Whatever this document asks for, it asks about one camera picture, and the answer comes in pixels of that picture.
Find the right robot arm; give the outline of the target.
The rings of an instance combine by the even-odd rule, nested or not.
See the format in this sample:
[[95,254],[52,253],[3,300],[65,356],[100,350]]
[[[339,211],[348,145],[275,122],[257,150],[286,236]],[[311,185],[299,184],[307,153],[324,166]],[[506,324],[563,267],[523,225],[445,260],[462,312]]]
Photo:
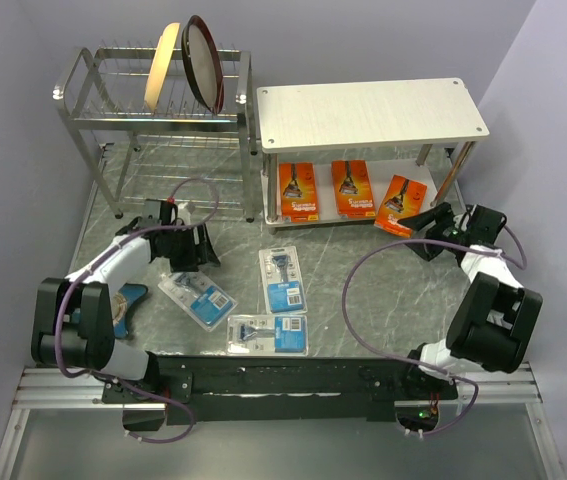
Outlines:
[[516,280],[508,267],[510,260],[496,246],[499,234],[510,231],[506,215],[479,205],[456,215],[448,203],[442,203],[398,224],[424,232],[409,243],[421,259],[431,261],[448,251],[469,280],[445,338],[420,346],[419,364],[401,373],[402,390],[412,398],[423,398],[435,387],[436,377],[517,370],[543,299]]

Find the orange razor box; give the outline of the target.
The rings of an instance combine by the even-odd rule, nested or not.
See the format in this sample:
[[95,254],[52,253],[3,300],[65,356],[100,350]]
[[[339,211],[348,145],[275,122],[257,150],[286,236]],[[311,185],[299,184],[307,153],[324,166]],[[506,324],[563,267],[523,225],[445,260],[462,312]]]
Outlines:
[[374,226],[392,235],[409,238],[412,230],[399,221],[420,213],[426,193],[425,184],[394,175],[380,203]]
[[346,220],[376,216],[367,164],[362,159],[336,160],[331,163],[336,211]]
[[308,223],[319,220],[319,202],[312,163],[280,163],[279,200],[283,220]]

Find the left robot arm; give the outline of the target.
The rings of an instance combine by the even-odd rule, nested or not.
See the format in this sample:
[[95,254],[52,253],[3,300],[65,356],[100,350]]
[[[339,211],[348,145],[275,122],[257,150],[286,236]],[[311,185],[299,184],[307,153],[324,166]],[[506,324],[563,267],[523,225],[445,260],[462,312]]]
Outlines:
[[162,387],[157,356],[115,338],[112,300],[157,258],[178,273],[220,264],[206,223],[194,223],[190,213],[189,204],[148,199],[143,213],[120,228],[91,262],[63,278],[46,278],[36,294],[34,362],[116,377],[126,381],[135,399],[154,399]]

